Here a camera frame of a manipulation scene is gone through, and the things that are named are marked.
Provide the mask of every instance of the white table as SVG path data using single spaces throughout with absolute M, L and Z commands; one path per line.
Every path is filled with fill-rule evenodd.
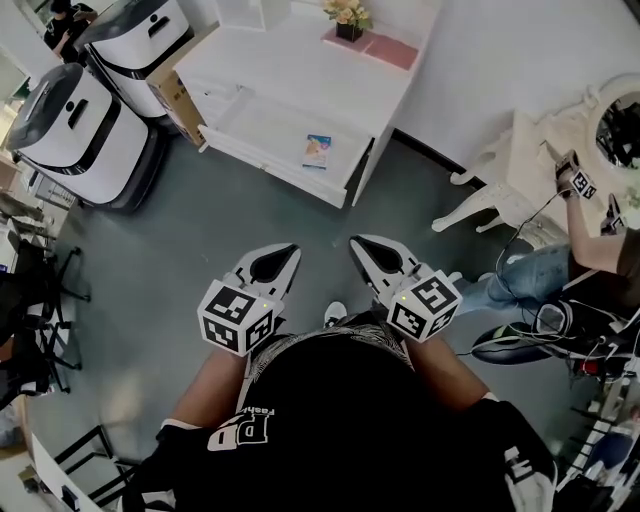
M 320 8 L 295 5 L 266 32 L 221 27 L 175 67 L 200 111 L 208 146 L 341 208 L 367 150 L 353 204 L 378 163 L 424 57 L 441 0 L 416 2 L 422 33 L 409 71 L 322 41 L 335 27 Z M 376 30 L 401 30 L 376 20 Z M 307 135 L 332 137 L 327 171 L 302 168 Z
M 520 227 L 557 193 L 555 161 L 548 144 L 562 153 L 576 148 L 575 143 L 563 137 L 545 120 L 536 123 L 524 112 L 516 110 L 512 129 L 505 132 L 500 140 L 487 146 L 465 175 L 454 175 L 451 180 L 460 185 L 477 176 L 487 186 L 471 195 L 446 217 L 436 219 L 433 229 L 443 231 L 487 208 L 496 208 L 499 218 L 487 226 L 479 227 L 478 232 L 502 223 Z M 598 191 L 593 199 L 582 200 L 582 210 L 590 234 L 599 236 L 609 194 L 619 194 L 620 190 L 605 170 L 589 169 L 589 175 Z M 537 249 L 567 241 L 567 233 L 566 204 L 562 198 L 556 197 L 536 218 L 526 239 Z

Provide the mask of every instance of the hand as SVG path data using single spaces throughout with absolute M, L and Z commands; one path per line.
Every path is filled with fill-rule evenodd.
M 71 38 L 71 32 L 67 30 L 65 31 L 64 34 L 62 34 L 62 37 L 60 38 L 60 43 L 64 45 L 70 38 Z
M 574 191 L 573 185 L 571 184 L 571 180 L 575 176 L 575 172 L 571 169 L 563 172 L 558 180 L 556 181 L 556 189 L 558 193 L 562 192 L 562 197 L 568 198 L 571 197 L 571 192 Z

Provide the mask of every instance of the white cabinet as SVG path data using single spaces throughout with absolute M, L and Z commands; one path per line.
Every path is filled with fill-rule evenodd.
M 355 205 L 391 137 L 441 6 L 441 0 L 407 2 L 411 19 L 421 20 L 420 33 L 377 20 L 376 30 L 418 49 L 409 71 L 323 42 L 335 23 L 320 7 L 293 2 L 291 12 L 282 8 L 276 16 L 279 0 L 218 0 L 221 27 L 175 66 L 206 123 L 200 130 L 207 144 L 338 208 L 362 162 Z M 256 13 L 269 25 L 267 5 L 277 24 L 235 28 L 234 19 Z M 332 139 L 324 171 L 302 166 L 309 135 Z
M 227 111 L 201 127 L 207 143 L 342 208 L 346 185 L 371 137 L 355 128 L 242 89 Z M 307 135 L 332 139 L 326 170 L 302 166 Z

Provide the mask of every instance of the forearm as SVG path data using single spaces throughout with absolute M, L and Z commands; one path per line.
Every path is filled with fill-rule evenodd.
M 64 48 L 64 45 L 66 44 L 66 41 L 60 41 L 57 46 L 52 50 L 53 53 L 56 55 L 56 57 L 58 57 L 59 59 L 62 58 L 62 49 Z
M 618 271 L 618 261 L 624 245 L 624 235 L 592 238 L 582 212 L 582 200 L 577 194 L 567 199 L 569 240 L 575 260 L 583 267 L 603 270 L 612 274 Z
M 171 418 L 196 427 L 219 427 L 236 411 L 246 365 L 246 359 L 216 350 L 205 361 Z
M 464 411 L 480 401 L 489 388 L 447 343 L 434 338 L 426 343 L 407 340 L 409 357 L 416 373 L 434 398 L 455 411 Z
M 584 215 L 582 214 L 580 196 L 575 193 L 567 199 L 567 224 L 569 226 L 569 240 L 571 241 L 571 248 L 575 252 L 579 252 L 588 246 L 591 241 L 591 237 L 589 236 L 587 223 L 585 222 Z

